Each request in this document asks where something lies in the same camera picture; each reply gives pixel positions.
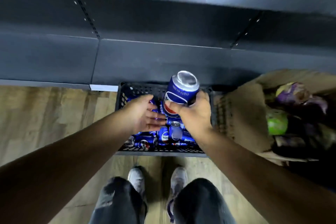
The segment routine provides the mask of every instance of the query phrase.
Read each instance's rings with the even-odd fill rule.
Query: black plastic crate
[[[144,95],[152,94],[155,100],[163,99],[166,93],[168,83],[140,83],[140,82],[122,82],[118,88],[117,101],[115,104],[115,110],[119,110],[126,104],[126,96],[133,94]],[[200,89],[207,92],[210,96],[211,105],[211,123],[212,125],[216,122],[216,115],[213,106],[212,98],[212,88],[207,86],[200,86]],[[179,156],[179,157],[207,157],[207,155],[198,147],[157,147],[153,150],[140,149],[135,147],[126,147],[123,145],[119,151],[116,152],[117,155],[146,155],[146,156]]]

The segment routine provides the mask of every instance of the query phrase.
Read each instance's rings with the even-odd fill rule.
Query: forearm
[[[336,196],[332,192],[253,154],[212,129],[196,135],[196,140],[268,222],[336,220]]]
[[[115,112],[0,167],[3,222],[48,223],[131,135],[123,120]]]

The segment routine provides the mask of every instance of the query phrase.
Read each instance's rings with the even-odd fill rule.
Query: hand
[[[166,124],[166,116],[152,109],[157,109],[156,105],[149,103],[153,95],[143,95],[128,102],[121,110],[124,112],[126,122],[132,126],[132,134],[146,131],[160,130],[160,126]]]
[[[184,126],[196,140],[208,129],[212,129],[209,95],[204,91],[197,93],[196,102],[189,107],[171,101],[166,101],[165,104],[181,116]]]

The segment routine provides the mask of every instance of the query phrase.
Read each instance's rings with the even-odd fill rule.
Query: wooden floor
[[[68,136],[114,111],[116,93],[65,88],[0,86],[0,164]],[[102,186],[127,178],[135,164],[146,169],[146,223],[169,223],[165,211],[171,170],[184,165],[188,180],[209,179],[222,193],[237,223],[267,223],[208,158],[113,156],[57,214],[52,224],[87,223]]]

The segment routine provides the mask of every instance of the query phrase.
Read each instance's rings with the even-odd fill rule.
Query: green item
[[[272,136],[283,135],[288,128],[287,114],[282,110],[271,109],[267,110],[266,114],[268,133]]]

